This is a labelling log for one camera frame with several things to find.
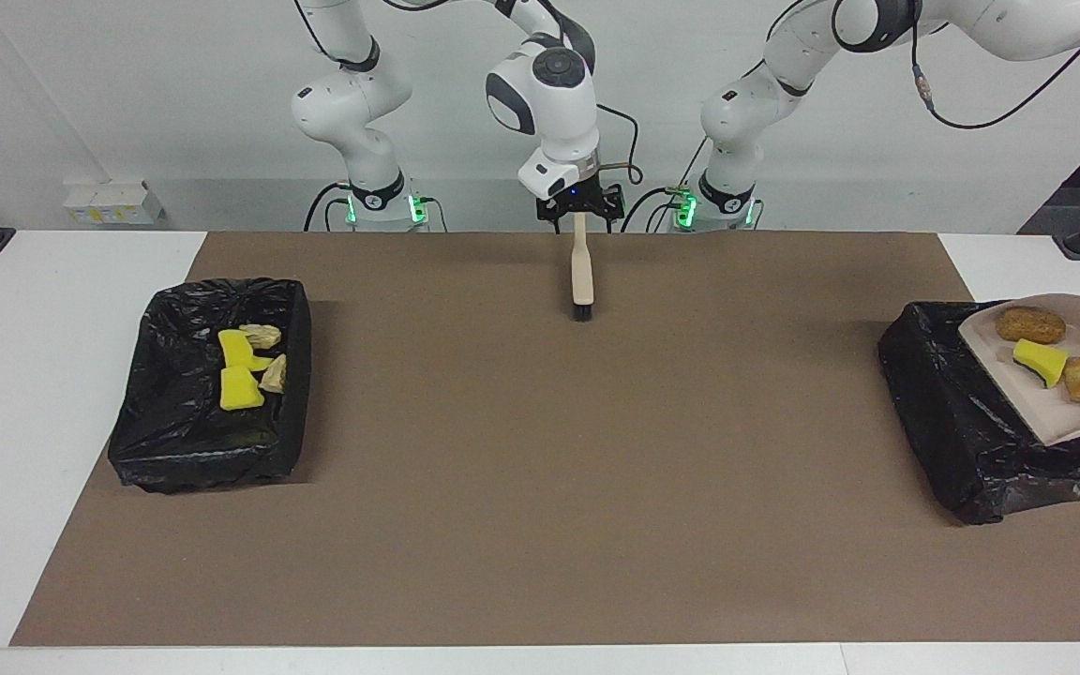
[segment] table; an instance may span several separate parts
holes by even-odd
[[[1080,672],[1080,644],[5,649],[114,422],[138,313],[204,237],[22,231],[0,255],[0,672]],[[942,242],[978,300],[1080,294],[1045,238]]]

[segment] black plastic bag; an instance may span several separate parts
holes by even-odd
[[[275,325],[286,390],[259,408],[219,407],[216,334]],[[125,486],[177,492],[286,477],[299,458],[311,388],[311,310],[297,281],[197,281],[168,287],[140,320],[124,405],[107,457]]]
[[[940,503],[971,525],[1080,500],[1080,438],[1045,447],[957,334],[998,302],[913,302],[878,342],[882,375]]]

